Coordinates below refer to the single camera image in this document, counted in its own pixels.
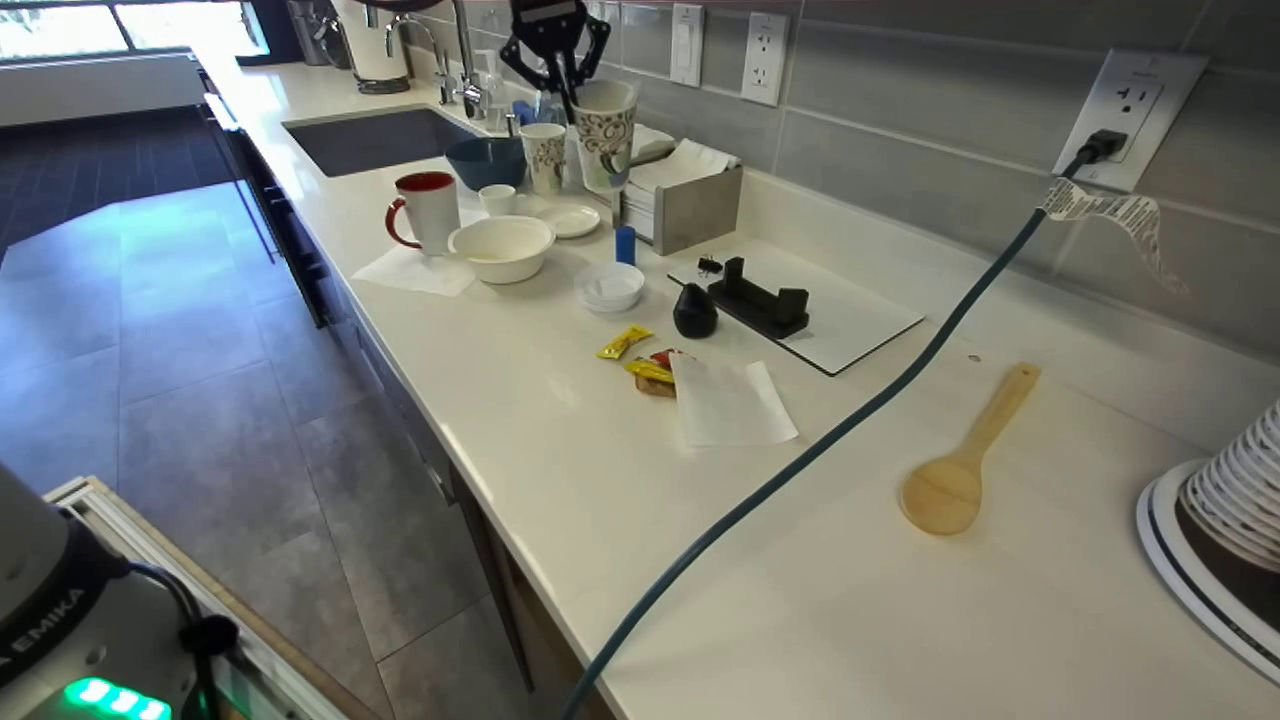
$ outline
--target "gray backsplash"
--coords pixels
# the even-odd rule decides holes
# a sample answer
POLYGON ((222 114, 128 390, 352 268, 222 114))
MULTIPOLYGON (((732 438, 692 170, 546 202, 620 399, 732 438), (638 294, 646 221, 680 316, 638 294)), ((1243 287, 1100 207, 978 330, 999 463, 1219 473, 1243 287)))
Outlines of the gray backsplash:
MULTIPOLYGON (((504 39, 504 4, 476 0, 479 47, 504 39)), ((605 63, 643 86, 646 125, 987 252, 1041 201, 1109 47, 1209 55, 1139 179, 1187 294, 1103 222, 1041 232, 1028 262, 1280 354, 1280 0, 719 0, 705 86, 668 80, 668 20, 662 0, 627 0, 605 63), (748 12, 793 15, 775 107, 735 97, 748 12)))

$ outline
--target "wall outlet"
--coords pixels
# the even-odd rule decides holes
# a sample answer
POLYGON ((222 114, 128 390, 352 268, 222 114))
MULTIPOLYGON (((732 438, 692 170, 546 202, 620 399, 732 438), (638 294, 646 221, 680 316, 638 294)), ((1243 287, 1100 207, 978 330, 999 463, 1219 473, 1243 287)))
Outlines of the wall outlet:
POLYGON ((1205 55, 1109 51, 1054 166, 1066 166, 1091 133, 1116 129, 1129 137, 1119 157, 1080 166, 1076 179, 1130 193, 1205 63, 1205 55))
POLYGON ((745 97, 755 105, 775 105, 782 97, 782 66, 787 66, 787 15, 751 12, 745 97))
POLYGON ((672 4, 672 80, 700 82, 705 80, 705 8, 672 4))

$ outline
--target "spoon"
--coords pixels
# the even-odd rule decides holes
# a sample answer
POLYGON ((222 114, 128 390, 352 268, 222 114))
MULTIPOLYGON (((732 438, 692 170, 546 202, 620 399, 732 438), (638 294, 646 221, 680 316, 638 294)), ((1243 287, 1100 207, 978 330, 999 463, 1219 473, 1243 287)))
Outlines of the spoon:
POLYGON ((1035 386, 1041 369, 1035 362, 1011 362, 987 399, 987 408, 967 427, 962 443, 949 454, 936 454, 920 463, 905 484, 905 514, 933 531, 933 537, 954 537, 962 531, 978 505, 983 505, 983 454, 1004 430, 1004 423, 1015 414, 1015 408, 1035 386))

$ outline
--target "black tool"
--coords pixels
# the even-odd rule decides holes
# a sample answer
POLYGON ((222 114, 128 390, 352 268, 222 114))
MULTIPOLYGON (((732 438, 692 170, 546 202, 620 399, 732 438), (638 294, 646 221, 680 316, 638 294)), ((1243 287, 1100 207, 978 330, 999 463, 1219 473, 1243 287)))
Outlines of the black tool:
POLYGON ((608 25, 587 15, 582 0, 513 0, 513 39, 501 47, 501 59, 541 93, 562 100, 562 119, 570 125, 576 86, 595 77, 608 25), (542 70, 526 66, 518 42, 542 59, 542 70))
POLYGON ((808 325, 808 307, 803 307, 808 293, 803 287, 779 287, 775 294, 762 293, 745 275, 740 256, 722 258, 722 275, 708 293, 729 316, 751 325, 769 341, 782 341, 808 325))
POLYGON ((700 282, 683 282, 680 298, 672 307, 675 330, 688 341, 705 341, 716 330, 719 310, 710 303, 710 294, 700 282))

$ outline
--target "white cup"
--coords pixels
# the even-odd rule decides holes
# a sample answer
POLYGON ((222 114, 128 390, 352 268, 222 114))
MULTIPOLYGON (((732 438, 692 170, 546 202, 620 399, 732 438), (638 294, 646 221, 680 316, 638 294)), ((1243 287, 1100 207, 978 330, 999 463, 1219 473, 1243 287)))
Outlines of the white cup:
POLYGON ((513 215, 516 213, 516 188, 513 185, 484 185, 479 188, 484 215, 513 215))
POLYGON ((623 188, 627 179, 636 100, 638 100, 638 86, 620 80, 587 80, 576 93, 581 163, 582 163, 582 185, 595 193, 623 188))
POLYGON ((562 125, 525 125, 518 133, 526 188, 534 194, 556 194, 562 185, 562 125))
POLYGON ((442 252, 442 241, 457 232, 457 185, 446 170, 410 170, 397 179, 397 201, 384 215, 384 226, 403 249, 442 252))

